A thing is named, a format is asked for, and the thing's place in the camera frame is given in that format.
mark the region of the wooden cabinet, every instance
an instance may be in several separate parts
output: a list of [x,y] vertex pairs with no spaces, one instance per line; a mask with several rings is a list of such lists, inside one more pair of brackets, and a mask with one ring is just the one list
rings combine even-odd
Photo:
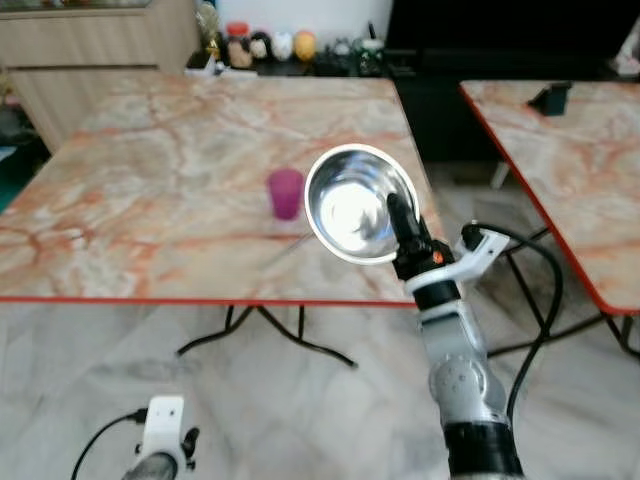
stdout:
[[197,48],[193,0],[0,10],[0,64],[51,153],[123,75],[181,73]]

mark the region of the marble tabletop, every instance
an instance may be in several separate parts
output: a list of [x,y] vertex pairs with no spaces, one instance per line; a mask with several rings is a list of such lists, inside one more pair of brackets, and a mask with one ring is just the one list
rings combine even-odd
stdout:
[[281,255],[311,229],[273,217],[267,176],[344,143],[393,156],[442,236],[390,81],[131,77],[0,216],[0,298],[412,305],[391,265]]
[[526,102],[546,82],[468,81],[462,91],[597,306],[640,311],[640,85],[574,83],[565,115]]

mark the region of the purple cup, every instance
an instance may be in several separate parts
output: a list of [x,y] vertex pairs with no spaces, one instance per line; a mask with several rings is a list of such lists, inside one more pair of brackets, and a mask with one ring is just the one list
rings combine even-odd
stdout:
[[292,168],[276,170],[267,180],[273,214],[281,220],[293,220],[300,211],[304,177]]

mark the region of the metal bowl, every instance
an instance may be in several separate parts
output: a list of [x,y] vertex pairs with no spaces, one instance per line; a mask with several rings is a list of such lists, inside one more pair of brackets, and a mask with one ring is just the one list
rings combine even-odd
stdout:
[[325,152],[304,189],[305,210],[318,239],[352,263],[375,265],[396,257],[387,196],[396,193],[420,218],[411,179],[391,156],[369,145],[349,144]]

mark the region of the marble floor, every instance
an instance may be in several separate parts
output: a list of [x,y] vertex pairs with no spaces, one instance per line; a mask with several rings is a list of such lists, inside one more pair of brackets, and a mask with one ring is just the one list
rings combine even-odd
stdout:
[[[460,185],[444,168],[429,177],[452,238],[471,218],[524,232],[541,225],[513,184],[498,192]],[[556,248],[550,238],[543,242]],[[546,304],[548,272],[534,255],[520,258]],[[595,307],[564,268],[559,324],[570,325]],[[535,334],[503,262],[467,298],[489,345]],[[294,327],[294,309],[273,311]],[[176,359],[177,347],[222,327],[222,307],[0,305],[0,479],[69,478],[100,426],[166,393],[186,397],[185,427],[202,431],[196,471],[185,479],[448,478],[413,311],[316,308],[308,319],[310,339],[349,354],[360,368],[296,347],[257,315],[233,336]],[[506,385],[522,358],[492,361]],[[640,479],[639,400],[640,365],[605,326],[545,348],[516,409],[528,477]],[[79,478],[120,478],[141,433],[133,424],[108,431]]]

